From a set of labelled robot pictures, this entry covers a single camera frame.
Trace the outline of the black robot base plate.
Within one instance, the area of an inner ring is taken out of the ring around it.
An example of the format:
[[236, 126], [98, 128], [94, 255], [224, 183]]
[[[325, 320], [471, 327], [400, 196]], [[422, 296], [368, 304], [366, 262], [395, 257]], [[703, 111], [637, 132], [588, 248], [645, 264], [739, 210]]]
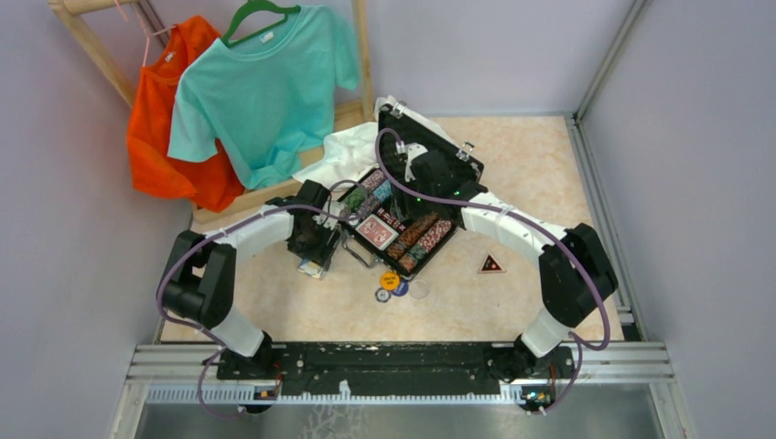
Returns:
[[334, 395], [342, 382], [354, 396], [491, 396], [515, 379], [568, 379], [575, 365], [567, 347], [540, 360], [519, 353], [510, 343], [491, 342], [287, 342], [275, 344], [262, 364], [227, 351], [216, 376], [279, 380], [284, 396]]

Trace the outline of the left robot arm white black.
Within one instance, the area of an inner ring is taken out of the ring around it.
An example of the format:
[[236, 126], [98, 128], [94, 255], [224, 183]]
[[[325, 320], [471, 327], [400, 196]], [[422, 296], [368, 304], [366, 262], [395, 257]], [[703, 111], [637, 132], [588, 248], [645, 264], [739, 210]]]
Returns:
[[349, 219], [329, 189], [308, 181], [296, 195], [273, 198], [223, 229], [184, 230], [174, 240], [156, 290], [157, 309], [166, 321], [199, 329], [239, 355], [241, 370], [261, 379], [275, 364], [273, 341], [234, 303], [238, 266], [282, 241], [303, 252], [316, 249], [327, 220]]

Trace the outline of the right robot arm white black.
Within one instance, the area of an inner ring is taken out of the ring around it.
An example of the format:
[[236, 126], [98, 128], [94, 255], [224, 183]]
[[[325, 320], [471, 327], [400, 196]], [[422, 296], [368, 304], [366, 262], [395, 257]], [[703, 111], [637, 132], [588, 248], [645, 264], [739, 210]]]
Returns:
[[551, 351], [563, 340], [601, 351], [611, 341], [605, 300], [619, 281], [597, 232], [539, 220], [499, 199], [476, 181], [456, 176], [443, 156], [420, 144], [406, 148], [403, 193], [411, 205], [444, 208], [461, 228], [520, 253], [540, 275], [542, 306], [515, 341], [515, 364], [527, 377], [540, 376]]

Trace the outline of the black poker set case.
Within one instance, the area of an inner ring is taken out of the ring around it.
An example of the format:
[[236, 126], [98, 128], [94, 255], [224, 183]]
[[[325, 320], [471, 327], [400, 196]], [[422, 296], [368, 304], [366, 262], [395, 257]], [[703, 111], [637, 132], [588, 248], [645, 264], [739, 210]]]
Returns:
[[375, 119], [390, 130], [375, 147], [382, 162], [339, 197], [345, 214], [358, 219], [342, 228], [346, 240], [410, 280], [462, 225], [460, 209], [443, 199], [482, 192], [484, 165], [472, 157], [472, 144], [455, 144], [394, 97], [376, 102]]

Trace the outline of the red black triangular card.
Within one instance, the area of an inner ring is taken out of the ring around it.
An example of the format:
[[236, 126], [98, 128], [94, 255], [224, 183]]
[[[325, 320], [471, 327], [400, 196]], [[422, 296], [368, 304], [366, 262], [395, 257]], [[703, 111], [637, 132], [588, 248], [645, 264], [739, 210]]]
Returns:
[[506, 272], [507, 270], [491, 253], [486, 254], [478, 269], [478, 274], [506, 273]]

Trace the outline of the yellow big blind button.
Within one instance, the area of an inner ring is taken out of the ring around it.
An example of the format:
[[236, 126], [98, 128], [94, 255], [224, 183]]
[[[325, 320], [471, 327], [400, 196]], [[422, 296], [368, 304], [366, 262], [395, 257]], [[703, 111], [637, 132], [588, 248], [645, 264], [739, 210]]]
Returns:
[[398, 288], [401, 282], [401, 276], [395, 272], [386, 272], [380, 277], [381, 288], [389, 292], [392, 292]]

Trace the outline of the red playing card deck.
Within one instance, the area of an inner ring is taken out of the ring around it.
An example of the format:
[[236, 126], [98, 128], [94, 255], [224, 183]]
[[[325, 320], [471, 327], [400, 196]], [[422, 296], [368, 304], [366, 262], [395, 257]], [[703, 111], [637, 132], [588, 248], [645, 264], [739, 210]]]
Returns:
[[387, 249], [391, 243], [399, 236], [399, 232], [389, 226], [384, 220], [375, 215], [370, 215], [362, 221], [356, 231], [370, 245], [380, 251]]

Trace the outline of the grey poker chip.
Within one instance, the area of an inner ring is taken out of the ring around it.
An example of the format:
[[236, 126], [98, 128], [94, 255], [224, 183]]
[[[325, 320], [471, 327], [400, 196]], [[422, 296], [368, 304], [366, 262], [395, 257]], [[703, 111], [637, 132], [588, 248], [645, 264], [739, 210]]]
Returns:
[[378, 303], [384, 304], [391, 300], [391, 298], [393, 297], [393, 294], [388, 290], [379, 288], [378, 290], [375, 291], [374, 297]]

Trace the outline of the blue playing card box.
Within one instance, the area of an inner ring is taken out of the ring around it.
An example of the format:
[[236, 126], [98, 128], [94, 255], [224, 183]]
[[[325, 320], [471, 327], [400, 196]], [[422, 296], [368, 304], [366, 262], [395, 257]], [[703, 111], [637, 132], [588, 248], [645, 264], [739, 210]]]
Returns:
[[314, 279], [321, 279], [326, 272], [324, 266], [310, 260], [302, 260], [298, 265], [297, 270]]

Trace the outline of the blue small blind button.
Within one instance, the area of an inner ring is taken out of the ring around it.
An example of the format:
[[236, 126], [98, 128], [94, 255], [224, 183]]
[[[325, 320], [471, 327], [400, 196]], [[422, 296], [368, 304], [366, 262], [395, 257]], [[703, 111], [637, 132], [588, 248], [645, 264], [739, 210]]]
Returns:
[[407, 295], [409, 291], [409, 283], [405, 280], [402, 280], [393, 290], [392, 295], [397, 297], [402, 297]]

